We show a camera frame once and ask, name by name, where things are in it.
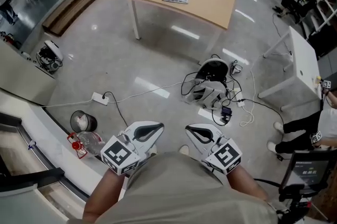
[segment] power adapter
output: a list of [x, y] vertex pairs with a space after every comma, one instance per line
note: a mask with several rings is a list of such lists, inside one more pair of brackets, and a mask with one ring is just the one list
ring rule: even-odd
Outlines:
[[104, 96], [103, 99], [103, 95], [99, 94], [97, 92], [93, 93], [92, 99], [100, 104], [104, 104], [107, 105], [109, 103], [109, 98]]

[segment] black pants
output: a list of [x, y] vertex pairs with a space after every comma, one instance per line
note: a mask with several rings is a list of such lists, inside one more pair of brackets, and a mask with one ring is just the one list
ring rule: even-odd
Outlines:
[[5, 3], [0, 6], [0, 15], [2, 15], [4, 19], [6, 19], [8, 23], [11, 24], [13, 23], [13, 18], [16, 16], [16, 13], [8, 1], [5, 1]]
[[309, 117], [284, 124], [283, 130], [286, 134], [298, 130], [305, 130], [306, 132], [289, 142], [279, 143], [276, 145], [276, 152], [291, 154], [294, 150], [312, 150], [313, 146], [311, 145], [310, 134], [317, 132], [320, 116], [321, 111], [312, 114]]

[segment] plastic bottle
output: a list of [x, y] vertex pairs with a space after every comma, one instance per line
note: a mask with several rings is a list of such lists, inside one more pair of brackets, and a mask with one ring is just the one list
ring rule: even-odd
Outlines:
[[83, 146], [84, 149], [93, 156], [99, 155], [105, 144], [105, 142], [97, 133], [93, 133], [91, 131], [82, 131], [81, 133], [77, 134], [77, 137], [80, 141], [74, 141], [72, 143], [73, 148], [75, 150], [79, 150]]

